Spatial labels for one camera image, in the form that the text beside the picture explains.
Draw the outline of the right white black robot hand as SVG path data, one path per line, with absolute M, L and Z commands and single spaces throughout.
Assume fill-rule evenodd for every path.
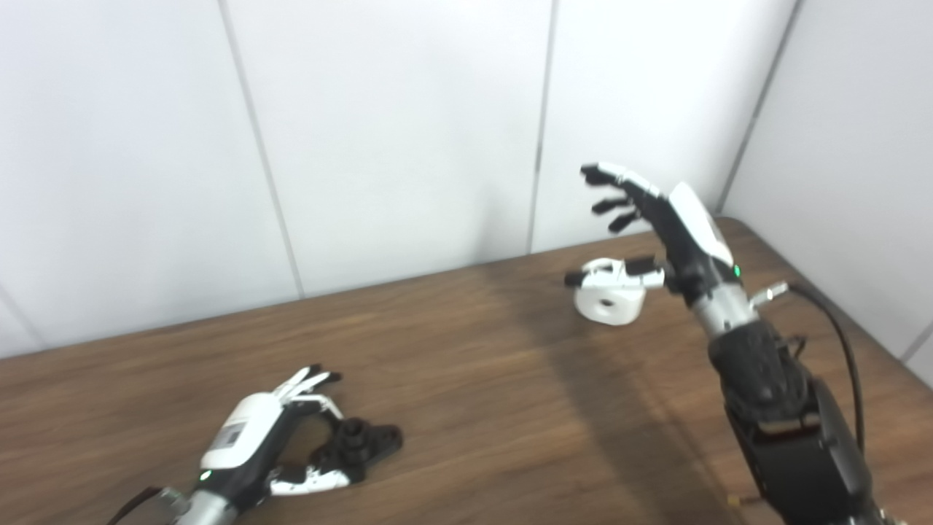
M 672 192 L 665 193 L 632 169 L 605 162 L 583 164 L 580 173 L 587 185 L 611 187 L 623 193 L 592 206 L 596 215 L 617 207 L 622 209 L 609 223 L 609 232 L 619 235 L 633 222 L 643 220 L 662 243 L 664 258 L 610 260 L 589 271 L 566 273 L 564 286 L 571 289 L 664 286 L 673 295 L 681 295 L 686 305 L 696 311 L 703 307 L 721 310 L 746 307 L 732 250 L 689 185 L 680 183 Z

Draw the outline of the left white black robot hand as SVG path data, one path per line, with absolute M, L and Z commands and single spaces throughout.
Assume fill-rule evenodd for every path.
M 269 392 L 240 401 L 201 457 L 196 491 L 223 499 L 238 514 L 256 508 L 270 497 L 334 491 L 357 483 L 340 467 L 324 469 L 316 463 L 286 466 L 279 462 L 303 419 L 320 416 L 337 431 L 344 416 L 336 403 L 318 392 L 339 381 L 336 372 L 316 363 L 303 367 Z

